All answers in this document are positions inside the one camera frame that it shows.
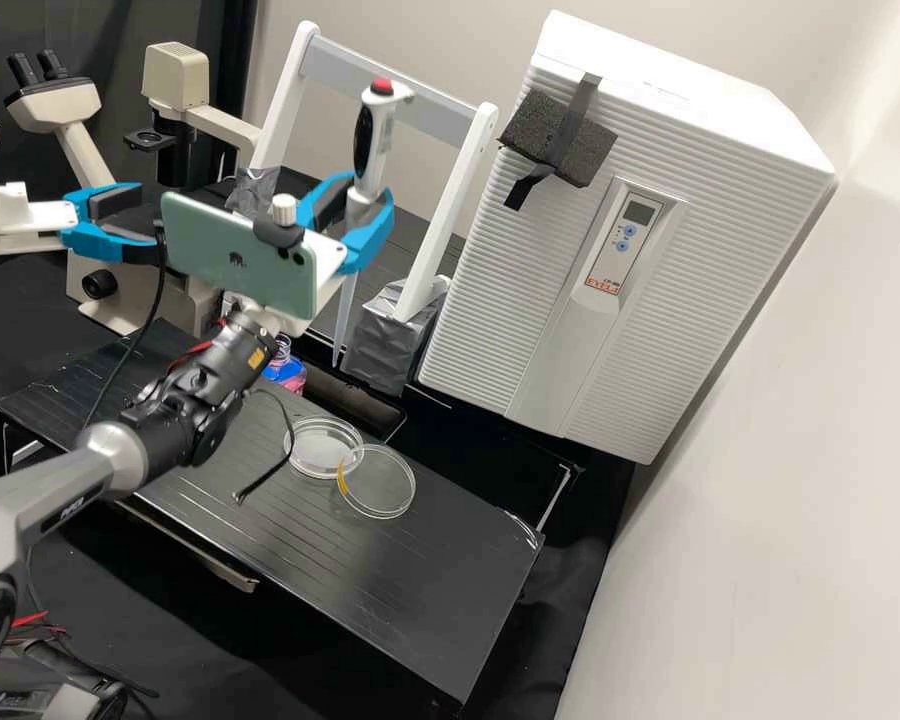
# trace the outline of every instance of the black backdrop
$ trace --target black backdrop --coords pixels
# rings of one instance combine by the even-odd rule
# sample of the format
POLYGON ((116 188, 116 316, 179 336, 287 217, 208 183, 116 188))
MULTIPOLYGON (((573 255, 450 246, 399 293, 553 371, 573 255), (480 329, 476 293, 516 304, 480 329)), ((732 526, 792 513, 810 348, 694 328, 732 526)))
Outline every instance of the black backdrop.
MULTIPOLYGON (((35 55, 49 47, 72 74, 96 83, 103 107, 87 127, 114 177, 145 182, 153 198, 155 158, 123 143, 124 133, 150 121, 140 94, 146 46, 178 40, 206 53, 211 103, 240 115, 255 6, 255 0, 0 0, 0 181, 25 181, 31 200, 57 199, 78 187, 56 139, 23 132, 3 106, 16 89, 6 57, 25 52, 39 68, 35 55)), ((223 149, 201 136, 191 184, 215 178, 223 149)))

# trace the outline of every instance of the display screen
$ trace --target display screen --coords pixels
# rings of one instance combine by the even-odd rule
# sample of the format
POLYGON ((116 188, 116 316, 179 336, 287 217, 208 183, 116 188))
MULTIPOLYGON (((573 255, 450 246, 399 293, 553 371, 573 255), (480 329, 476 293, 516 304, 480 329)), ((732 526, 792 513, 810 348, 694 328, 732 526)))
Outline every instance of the display screen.
POLYGON ((631 201, 627 205, 627 209, 623 212, 623 219, 631 222, 640 223, 641 225, 649 225, 653 218, 653 208, 649 205, 641 205, 638 202, 631 201))

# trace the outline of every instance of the yellow tape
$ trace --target yellow tape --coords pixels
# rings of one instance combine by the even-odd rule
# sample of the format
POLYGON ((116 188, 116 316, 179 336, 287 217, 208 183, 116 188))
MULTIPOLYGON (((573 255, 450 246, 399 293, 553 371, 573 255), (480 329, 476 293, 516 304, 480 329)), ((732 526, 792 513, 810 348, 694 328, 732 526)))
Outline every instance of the yellow tape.
POLYGON ((337 465, 337 487, 340 488, 341 495, 346 495, 350 492, 350 488, 347 487, 347 481, 343 479, 343 460, 337 465))
POLYGON ((247 365, 250 366, 251 370, 256 370, 257 367, 260 365, 261 360, 263 360, 263 350, 261 350, 260 348, 257 348, 256 350, 253 351, 253 355, 251 355, 247 359, 247 365))

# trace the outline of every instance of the black table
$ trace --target black table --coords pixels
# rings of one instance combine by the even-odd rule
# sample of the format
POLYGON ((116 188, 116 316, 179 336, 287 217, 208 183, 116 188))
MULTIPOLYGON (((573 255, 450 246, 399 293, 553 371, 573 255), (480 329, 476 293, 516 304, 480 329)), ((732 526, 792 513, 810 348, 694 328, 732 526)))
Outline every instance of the black table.
MULTIPOLYGON (((195 342, 158 320, 98 416, 116 416, 195 342)), ((1 398, 0 444, 12 423, 45 445, 72 448, 128 343, 74 358, 1 398)), ((269 381, 259 384, 278 393, 291 419, 329 415, 269 381)), ((285 432, 280 409, 252 398, 210 462, 171 471, 136 496, 173 521, 188 543, 209 544, 223 552, 220 563, 236 559, 268 578, 462 707, 542 536, 413 460, 416 497, 394 520, 359 515, 332 481, 308 479, 289 465, 238 507, 231 494, 280 458, 285 432)), ((9 449, 1 455, 8 467, 9 449)))

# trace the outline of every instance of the black strap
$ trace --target black strap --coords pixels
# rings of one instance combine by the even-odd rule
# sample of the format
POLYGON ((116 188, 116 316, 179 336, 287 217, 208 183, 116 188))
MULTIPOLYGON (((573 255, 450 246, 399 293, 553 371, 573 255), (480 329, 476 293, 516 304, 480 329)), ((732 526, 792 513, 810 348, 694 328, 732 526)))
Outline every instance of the black strap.
POLYGON ((313 203, 313 229, 323 232, 334 223, 343 220, 347 208, 347 190, 353 185, 352 177, 335 180, 313 203))
POLYGON ((303 242, 304 229, 300 225, 282 227, 270 218, 258 217, 253 221, 253 234, 261 242, 275 247, 280 257, 287 257, 287 251, 303 242))
POLYGON ((543 158, 543 162, 537 163, 533 169, 525 176, 517 180, 510 189, 510 194, 504 201, 511 210, 519 210, 523 206, 523 201, 527 199, 527 195, 533 189, 533 186, 543 180, 548 175, 552 175, 563 161, 570 143, 580 132, 580 126, 583 124, 583 118, 587 114, 587 108, 590 107, 590 101, 593 99, 597 86, 600 84, 601 78, 593 73, 584 73, 583 79, 577 85, 577 90, 570 100, 567 112, 564 113, 563 120, 560 121, 560 127, 553 141, 547 146, 547 153, 543 158))

